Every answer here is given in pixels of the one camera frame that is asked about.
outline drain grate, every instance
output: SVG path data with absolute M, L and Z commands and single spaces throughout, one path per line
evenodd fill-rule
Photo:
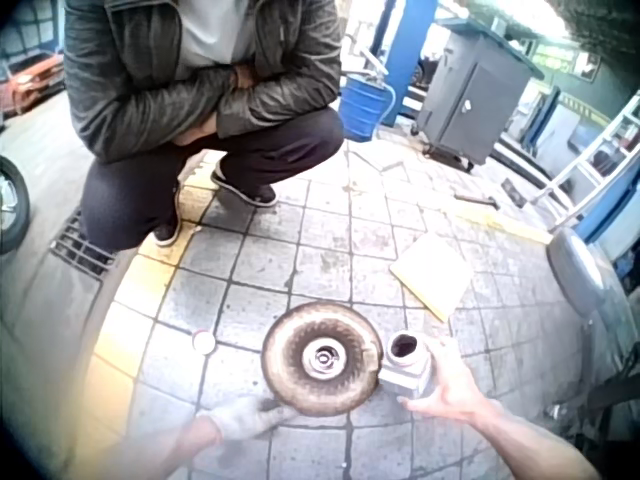
M 51 252 L 72 267 L 102 280 L 115 260 L 109 252 L 92 245 L 82 233 L 80 209 L 69 217 L 50 246 Z

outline person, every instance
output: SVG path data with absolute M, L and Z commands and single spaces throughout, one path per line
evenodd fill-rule
M 436 363 L 438 384 L 426 398 L 399 397 L 407 410 L 469 424 L 491 443 L 519 480 L 600 478 L 572 445 L 487 399 L 462 360 L 455 340 L 427 337 L 425 341 Z M 98 460 L 87 461 L 74 478 L 165 479 L 205 448 L 252 438 L 296 415 L 295 410 L 278 406 L 274 400 L 242 397 L 196 417 L 183 429 L 112 447 Z
M 98 247 L 180 231 L 178 174 L 204 149 L 211 179 L 256 207 L 333 156 L 342 123 L 335 0 L 66 0 L 66 86 L 95 155 L 81 200 Z
M 470 425 L 496 449 L 518 480 L 600 478 L 575 447 L 486 398 L 455 340 L 427 337 L 425 341 L 436 362 L 438 385 L 426 398 L 399 398 L 407 410 Z

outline black leather jacket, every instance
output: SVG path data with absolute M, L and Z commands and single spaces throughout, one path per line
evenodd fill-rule
M 230 66 L 174 80 L 182 35 L 176 1 L 66 0 L 71 115 L 98 161 L 157 147 L 214 111 L 224 138 L 276 125 L 337 98 L 341 37 L 334 0 L 251 0 L 255 68 L 262 82 L 248 90 L 232 88 Z

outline shoe sole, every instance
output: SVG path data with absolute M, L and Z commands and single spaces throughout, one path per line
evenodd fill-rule
M 238 190 L 234 186 L 229 185 L 228 183 L 224 183 L 222 180 L 215 178 L 213 175 L 211 175 L 211 181 L 216 185 L 218 185 L 220 188 L 224 188 L 225 190 L 229 190 L 230 192 L 236 194 L 245 203 L 248 203 L 249 205 L 253 205 L 254 207 L 269 208 L 269 207 L 273 207 L 276 203 L 278 203 L 278 194 L 276 194 L 276 198 L 274 198 L 269 203 L 256 202 L 255 200 L 251 200 L 249 197 L 247 197 L 244 193 L 242 193 L 240 190 Z
M 182 217 L 180 216 L 180 190 L 181 189 L 182 189 L 182 185 L 179 185 L 178 191 L 173 197 L 173 203 L 176 207 L 176 215 L 178 215 L 178 227 L 176 228 L 176 231 L 173 234 L 173 237 L 167 240 L 158 240 L 156 236 L 153 235 L 153 240 L 155 241 L 155 244 L 160 248 L 168 248 L 172 246 L 174 243 L 176 243 L 176 240 L 178 240 L 178 236 L 180 236 L 180 230 L 182 230 Z

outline container opening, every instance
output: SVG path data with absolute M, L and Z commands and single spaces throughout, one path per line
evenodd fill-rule
M 391 344 L 391 353 L 397 358 L 404 358 L 416 351 L 418 340 L 411 335 L 398 335 Z

